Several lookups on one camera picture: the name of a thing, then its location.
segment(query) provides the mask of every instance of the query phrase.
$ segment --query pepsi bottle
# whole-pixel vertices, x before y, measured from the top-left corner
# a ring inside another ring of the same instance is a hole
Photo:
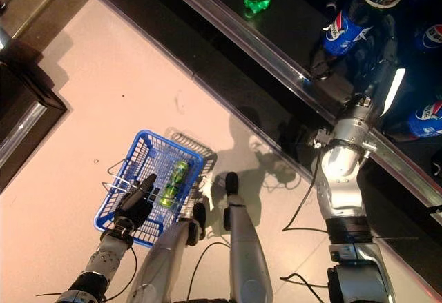
[[[323,47],[331,56],[348,53],[357,41],[364,39],[382,14],[401,0],[351,0],[328,27]]]
[[[442,135],[442,101],[412,111],[405,119],[384,129],[396,142]]]
[[[440,23],[423,23],[414,33],[414,45],[421,52],[432,52],[442,48],[442,19]]]

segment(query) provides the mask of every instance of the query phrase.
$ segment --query black shelf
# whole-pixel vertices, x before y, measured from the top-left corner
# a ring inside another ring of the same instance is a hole
[[[270,72],[288,91],[301,98],[333,124],[340,101],[352,91],[334,75],[311,85],[307,72],[310,54],[329,21],[305,0],[272,0],[252,19],[244,16],[243,0],[183,0]],[[372,158],[427,207],[442,205],[442,187],[416,162],[380,132],[371,140],[378,146]]]

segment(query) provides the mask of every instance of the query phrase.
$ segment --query metal bracket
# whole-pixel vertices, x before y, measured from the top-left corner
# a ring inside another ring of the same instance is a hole
[[[325,147],[332,140],[332,134],[326,129],[319,129],[316,132],[316,135],[309,142],[310,146],[313,146],[315,149]]]

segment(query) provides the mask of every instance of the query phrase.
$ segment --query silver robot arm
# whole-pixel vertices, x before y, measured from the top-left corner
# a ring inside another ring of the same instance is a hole
[[[127,193],[115,211],[114,226],[101,237],[97,251],[90,257],[83,272],[56,303],[101,303],[119,262],[132,246],[131,234],[140,227],[152,210],[145,197],[153,190],[156,175],[145,179],[138,188]]]
[[[316,183],[318,202],[331,240],[328,270],[331,302],[394,303],[394,291],[367,221],[356,181],[361,164],[376,151],[369,143],[371,99],[358,96],[332,133],[320,130],[313,140],[322,148]]]

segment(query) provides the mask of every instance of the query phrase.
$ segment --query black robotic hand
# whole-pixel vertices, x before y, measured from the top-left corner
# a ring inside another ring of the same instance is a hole
[[[125,194],[115,211],[115,223],[118,219],[127,218],[133,223],[133,230],[139,228],[144,223],[144,220],[152,211],[153,203],[148,197],[152,193],[153,184],[156,179],[157,175],[151,174],[143,180],[138,188],[132,187]]]

